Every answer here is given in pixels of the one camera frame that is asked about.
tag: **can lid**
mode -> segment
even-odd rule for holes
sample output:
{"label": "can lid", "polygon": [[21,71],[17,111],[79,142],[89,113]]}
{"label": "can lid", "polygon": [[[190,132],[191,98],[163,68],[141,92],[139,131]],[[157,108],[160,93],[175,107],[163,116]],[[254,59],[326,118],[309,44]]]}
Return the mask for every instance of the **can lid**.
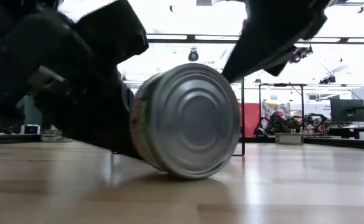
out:
{"label": "can lid", "polygon": [[153,153],[171,174],[206,178],[230,160],[238,143],[234,91],[206,65],[180,65],[162,75],[151,105]]}

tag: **tin can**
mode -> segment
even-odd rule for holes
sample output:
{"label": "tin can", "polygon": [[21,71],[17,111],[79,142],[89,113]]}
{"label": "tin can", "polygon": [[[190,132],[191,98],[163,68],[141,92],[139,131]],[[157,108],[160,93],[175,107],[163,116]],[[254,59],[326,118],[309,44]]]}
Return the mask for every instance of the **tin can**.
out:
{"label": "tin can", "polygon": [[185,179],[218,172],[240,136],[240,112],[229,82],[215,69],[196,63],[144,82],[134,97],[130,122],[144,160]]}

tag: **computer monitor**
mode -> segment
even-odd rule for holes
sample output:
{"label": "computer monitor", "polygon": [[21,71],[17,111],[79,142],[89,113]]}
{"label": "computer monitor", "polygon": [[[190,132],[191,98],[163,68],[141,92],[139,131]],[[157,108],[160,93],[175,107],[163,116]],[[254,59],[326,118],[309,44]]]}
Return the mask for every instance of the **computer monitor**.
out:
{"label": "computer monitor", "polygon": [[330,104],[331,120],[333,122],[364,122],[363,100],[331,99]]}

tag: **ceiling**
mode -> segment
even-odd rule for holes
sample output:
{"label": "ceiling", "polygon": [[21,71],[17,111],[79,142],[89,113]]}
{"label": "ceiling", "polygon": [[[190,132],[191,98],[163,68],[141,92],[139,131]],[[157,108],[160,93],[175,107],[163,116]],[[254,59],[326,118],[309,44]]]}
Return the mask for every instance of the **ceiling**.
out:
{"label": "ceiling", "polygon": [[[66,0],[60,10],[73,20],[112,0]],[[212,6],[197,6],[198,0],[129,0],[147,33],[238,35],[245,5],[235,1],[212,0]],[[333,6],[319,37],[364,37],[364,11],[360,7]],[[152,74],[188,63],[191,48],[196,48],[199,63],[222,68],[233,44],[151,44],[142,55],[123,62],[119,69],[129,80],[144,81]],[[364,84],[364,45],[313,45],[314,53],[299,63],[289,64],[279,77],[259,71],[246,77],[247,82],[318,83],[330,75],[337,83]]]}

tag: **security camera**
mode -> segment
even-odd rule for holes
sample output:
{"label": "security camera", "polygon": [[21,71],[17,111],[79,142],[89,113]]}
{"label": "security camera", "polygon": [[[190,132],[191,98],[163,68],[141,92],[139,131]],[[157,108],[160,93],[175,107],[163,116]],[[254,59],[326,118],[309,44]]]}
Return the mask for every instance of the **security camera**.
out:
{"label": "security camera", "polygon": [[197,50],[192,49],[189,53],[189,62],[195,62],[198,60]]}

